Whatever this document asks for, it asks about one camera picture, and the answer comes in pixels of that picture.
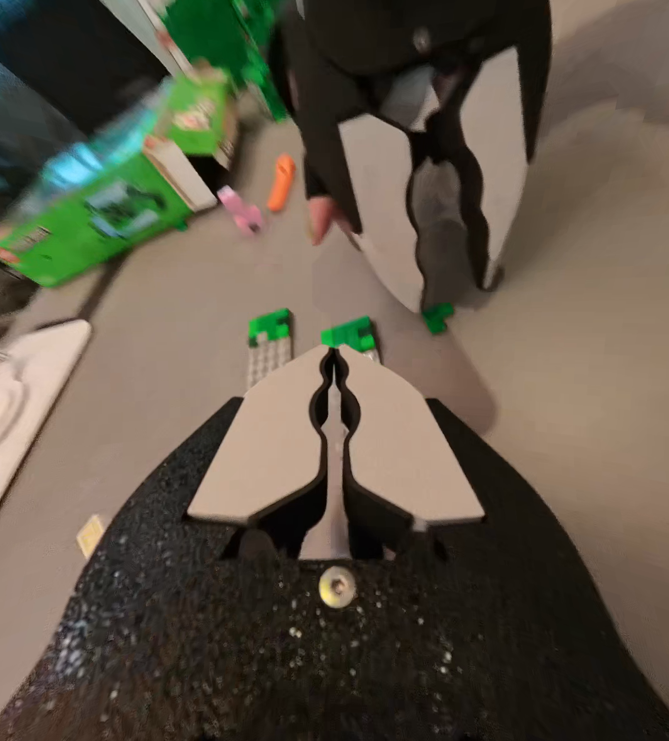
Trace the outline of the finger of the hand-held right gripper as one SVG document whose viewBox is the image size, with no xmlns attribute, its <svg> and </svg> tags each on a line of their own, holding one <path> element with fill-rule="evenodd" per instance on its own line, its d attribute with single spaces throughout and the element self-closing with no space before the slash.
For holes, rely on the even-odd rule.
<svg viewBox="0 0 669 741">
<path fill-rule="evenodd" d="M 528 170 L 517 51 L 484 61 L 454 95 L 462 135 L 459 211 L 469 264 L 478 289 L 492 291 Z"/>
<path fill-rule="evenodd" d="M 410 214 L 410 139 L 402 128 L 374 115 L 343 122 L 339 134 L 361 224 L 355 241 L 395 300 L 420 313 L 425 277 Z"/>
</svg>

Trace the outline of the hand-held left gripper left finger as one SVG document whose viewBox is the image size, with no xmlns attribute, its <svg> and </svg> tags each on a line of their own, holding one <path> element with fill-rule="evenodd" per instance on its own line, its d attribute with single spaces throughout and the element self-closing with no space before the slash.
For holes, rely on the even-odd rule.
<svg viewBox="0 0 669 741">
<path fill-rule="evenodd" d="M 325 514 L 328 444 L 322 426 L 334 349 L 318 346 L 246 392 L 188 506 L 189 518 L 261 531 L 299 557 Z"/>
</svg>

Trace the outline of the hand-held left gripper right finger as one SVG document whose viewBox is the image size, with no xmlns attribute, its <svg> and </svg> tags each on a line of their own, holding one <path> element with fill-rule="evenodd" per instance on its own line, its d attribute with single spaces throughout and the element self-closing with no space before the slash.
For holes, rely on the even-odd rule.
<svg viewBox="0 0 669 741">
<path fill-rule="evenodd" d="M 335 353 L 351 556 L 383 557 L 413 535 L 481 522 L 485 510 L 422 393 L 348 346 Z"/>
</svg>

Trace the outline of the grey plate with green tiles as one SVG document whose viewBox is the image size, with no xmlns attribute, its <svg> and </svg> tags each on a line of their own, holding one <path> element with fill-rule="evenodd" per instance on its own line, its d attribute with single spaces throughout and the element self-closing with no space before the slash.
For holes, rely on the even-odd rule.
<svg viewBox="0 0 669 741">
<path fill-rule="evenodd" d="M 258 316 L 248 323 L 247 382 L 249 391 L 293 357 L 292 315 L 287 308 Z"/>
</svg>

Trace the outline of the grey plate green white tiles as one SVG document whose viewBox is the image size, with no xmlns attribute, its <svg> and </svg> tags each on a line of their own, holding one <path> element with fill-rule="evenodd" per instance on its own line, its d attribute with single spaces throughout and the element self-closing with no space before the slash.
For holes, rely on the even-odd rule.
<svg viewBox="0 0 669 741">
<path fill-rule="evenodd" d="M 361 316 L 340 325 L 336 325 L 320 333 L 323 345 L 338 348 L 348 346 L 352 350 L 381 363 L 374 324 L 369 316 Z"/>
</svg>

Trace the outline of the green L-shaped tile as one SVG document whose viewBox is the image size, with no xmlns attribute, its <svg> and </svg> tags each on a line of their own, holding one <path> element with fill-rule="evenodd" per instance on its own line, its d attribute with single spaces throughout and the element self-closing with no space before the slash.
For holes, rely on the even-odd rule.
<svg viewBox="0 0 669 741">
<path fill-rule="evenodd" d="M 450 302 L 441 302 L 422 311 L 422 320 L 432 336 L 447 331 L 447 320 L 454 315 L 454 305 Z"/>
</svg>

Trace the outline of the person's right hand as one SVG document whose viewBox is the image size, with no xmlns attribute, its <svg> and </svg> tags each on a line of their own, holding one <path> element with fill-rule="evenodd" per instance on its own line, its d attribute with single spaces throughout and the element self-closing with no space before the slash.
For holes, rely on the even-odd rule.
<svg viewBox="0 0 669 741">
<path fill-rule="evenodd" d="M 308 199 L 309 233 L 311 244 L 321 245 L 333 226 L 337 226 L 348 239 L 353 234 L 352 226 L 342 209 L 329 196 Z"/>
</svg>

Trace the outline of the orange brick separator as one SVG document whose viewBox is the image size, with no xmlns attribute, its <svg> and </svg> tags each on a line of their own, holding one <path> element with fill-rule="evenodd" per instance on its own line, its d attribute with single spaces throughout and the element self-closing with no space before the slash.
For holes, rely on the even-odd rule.
<svg viewBox="0 0 669 741">
<path fill-rule="evenodd" d="M 275 163 L 274 182 L 267 201 L 267 208 L 272 213 L 278 213 L 286 206 L 295 175 L 296 164 L 293 158 L 287 153 L 278 156 Z"/>
</svg>

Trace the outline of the pink brick figure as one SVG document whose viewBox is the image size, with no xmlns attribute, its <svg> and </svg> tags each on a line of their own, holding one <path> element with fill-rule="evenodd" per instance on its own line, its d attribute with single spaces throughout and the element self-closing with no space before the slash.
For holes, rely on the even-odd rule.
<svg viewBox="0 0 669 741">
<path fill-rule="evenodd" d="M 246 202 L 232 187 L 226 185 L 220 188 L 217 199 L 243 233 L 257 235 L 262 230 L 264 221 L 261 210 Z"/>
</svg>

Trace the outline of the long cream brick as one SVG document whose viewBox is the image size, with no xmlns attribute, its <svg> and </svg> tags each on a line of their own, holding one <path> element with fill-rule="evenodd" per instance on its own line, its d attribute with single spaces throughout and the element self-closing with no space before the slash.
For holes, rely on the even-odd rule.
<svg viewBox="0 0 669 741">
<path fill-rule="evenodd" d="M 88 561 L 92 557 L 94 551 L 96 551 L 105 530 L 106 527 L 100 515 L 93 514 L 77 533 L 76 543 L 86 561 Z"/>
</svg>

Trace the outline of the green toy box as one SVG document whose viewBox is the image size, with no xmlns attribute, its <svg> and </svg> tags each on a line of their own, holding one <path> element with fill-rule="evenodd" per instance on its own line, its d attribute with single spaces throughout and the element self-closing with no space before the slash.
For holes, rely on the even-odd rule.
<svg viewBox="0 0 669 741">
<path fill-rule="evenodd" d="M 55 287 L 218 206 L 238 137 L 234 92 L 200 60 L 53 156 L 0 220 L 0 263 Z"/>
</svg>

